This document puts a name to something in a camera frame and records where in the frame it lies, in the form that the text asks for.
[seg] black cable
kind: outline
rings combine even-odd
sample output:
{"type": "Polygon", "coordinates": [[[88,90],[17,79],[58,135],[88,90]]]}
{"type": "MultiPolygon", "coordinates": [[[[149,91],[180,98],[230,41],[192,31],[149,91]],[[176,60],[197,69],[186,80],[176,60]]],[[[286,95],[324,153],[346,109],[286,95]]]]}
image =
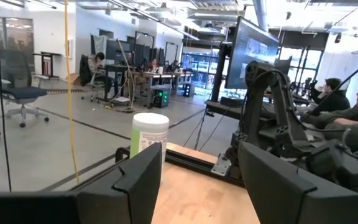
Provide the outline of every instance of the black cable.
{"type": "Polygon", "coordinates": [[[3,137],[3,140],[4,140],[6,169],[7,169],[7,181],[8,181],[8,184],[9,184],[9,191],[12,192],[11,168],[9,167],[9,156],[8,156],[8,153],[7,153],[6,134],[5,134],[4,101],[3,101],[3,98],[2,98],[1,53],[0,53],[0,103],[1,103],[1,113],[2,113],[2,137],[3,137]]]}
{"type": "Polygon", "coordinates": [[[207,112],[207,109],[205,109],[203,118],[201,119],[201,126],[200,126],[200,129],[198,130],[198,133],[197,133],[196,144],[194,146],[194,150],[197,150],[198,142],[200,141],[201,130],[203,129],[203,124],[204,124],[206,112],[207,112]]]}
{"type": "Polygon", "coordinates": [[[211,139],[212,135],[214,134],[215,130],[218,128],[219,124],[221,123],[221,121],[223,120],[224,116],[226,115],[226,113],[229,111],[229,108],[223,113],[221,119],[219,120],[219,122],[216,124],[215,128],[212,130],[211,134],[209,135],[209,137],[206,139],[206,141],[204,142],[204,144],[202,145],[202,147],[199,149],[199,151],[201,152],[201,150],[204,148],[205,144],[211,139]]]}
{"type": "Polygon", "coordinates": [[[317,110],[317,108],[319,108],[335,91],[338,91],[343,84],[345,84],[347,81],[349,81],[355,74],[358,73],[358,69],[356,69],[356,71],[354,71],[351,75],[349,75],[343,82],[341,82],[341,84],[339,84],[339,86],[337,86],[333,91],[331,91],[330,93],[328,93],[328,95],[320,102],[320,104],[315,107],[310,113],[308,113],[303,119],[302,121],[306,120],[306,118],[308,118],[313,112],[315,112],[317,110]]]}
{"type": "Polygon", "coordinates": [[[188,142],[188,141],[190,140],[190,138],[193,136],[194,132],[196,131],[196,129],[198,128],[198,126],[201,124],[201,121],[202,121],[202,120],[203,120],[203,119],[201,118],[200,121],[198,122],[197,126],[193,129],[193,131],[191,132],[191,134],[190,134],[189,137],[187,138],[187,140],[186,140],[186,142],[184,143],[183,147],[186,146],[187,142],[188,142]]]}

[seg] chair armrest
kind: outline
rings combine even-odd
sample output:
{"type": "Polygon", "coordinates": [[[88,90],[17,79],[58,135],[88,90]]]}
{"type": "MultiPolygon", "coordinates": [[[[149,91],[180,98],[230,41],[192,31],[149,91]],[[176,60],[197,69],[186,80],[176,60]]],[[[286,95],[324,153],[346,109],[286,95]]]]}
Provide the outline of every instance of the chair armrest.
{"type": "Polygon", "coordinates": [[[11,84],[11,81],[5,79],[2,79],[1,82],[2,84],[11,84]]]}
{"type": "Polygon", "coordinates": [[[48,80],[49,79],[45,75],[34,75],[34,78],[38,78],[39,80],[48,80]]]}

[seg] plastic container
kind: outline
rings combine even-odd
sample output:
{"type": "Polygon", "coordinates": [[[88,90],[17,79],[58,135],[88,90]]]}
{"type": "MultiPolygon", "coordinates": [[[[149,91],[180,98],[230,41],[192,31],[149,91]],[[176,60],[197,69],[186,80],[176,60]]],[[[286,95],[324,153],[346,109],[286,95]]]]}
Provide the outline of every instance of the plastic container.
{"type": "Polygon", "coordinates": [[[132,120],[130,158],[149,147],[155,142],[162,143],[162,167],[167,151],[169,118],[156,113],[138,113],[132,120]]]}

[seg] office chair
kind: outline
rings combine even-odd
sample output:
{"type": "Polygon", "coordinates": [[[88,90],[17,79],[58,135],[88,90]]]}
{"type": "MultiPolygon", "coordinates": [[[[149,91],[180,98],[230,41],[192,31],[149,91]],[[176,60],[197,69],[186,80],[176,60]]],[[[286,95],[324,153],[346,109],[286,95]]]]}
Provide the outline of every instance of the office chair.
{"type": "Polygon", "coordinates": [[[0,115],[7,118],[21,114],[22,122],[20,127],[25,127],[26,114],[33,114],[36,117],[43,116],[46,122],[49,121],[49,117],[46,114],[40,113],[39,109],[26,108],[24,105],[33,103],[38,97],[48,94],[46,90],[40,88],[42,80],[48,78],[42,75],[35,75],[38,78],[38,87],[32,86],[32,76],[27,63],[25,54],[18,50],[1,50],[1,78],[2,78],[2,97],[9,102],[22,105],[20,109],[9,110],[5,114],[0,115]]]}
{"type": "Polygon", "coordinates": [[[100,78],[104,79],[105,71],[92,72],[88,66],[88,56],[81,55],[80,60],[80,78],[81,78],[81,86],[84,87],[86,85],[90,86],[94,93],[91,95],[91,102],[93,102],[94,98],[98,95],[99,91],[104,91],[104,82],[99,81],[100,78]]]}

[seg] hair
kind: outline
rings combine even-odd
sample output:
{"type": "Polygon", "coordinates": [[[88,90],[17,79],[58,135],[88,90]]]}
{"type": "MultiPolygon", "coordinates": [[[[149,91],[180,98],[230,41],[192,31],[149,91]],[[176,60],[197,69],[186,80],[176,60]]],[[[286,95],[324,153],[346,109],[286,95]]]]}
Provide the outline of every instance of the hair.
{"type": "Polygon", "coordinates": [[[104,53],[99,52],[99,53],[96,54],[95,57],[96,57],[96,58],[99,58],[100,60],[104,60],[104,53]]]}
{"type": "Polygon", "coordinates": [[[338,87],[342,83],[342,80],[338,78],[328,78],[326,79],[326,85],[331,87],[332,90],[334,90],[336,87],[338,87]]]}

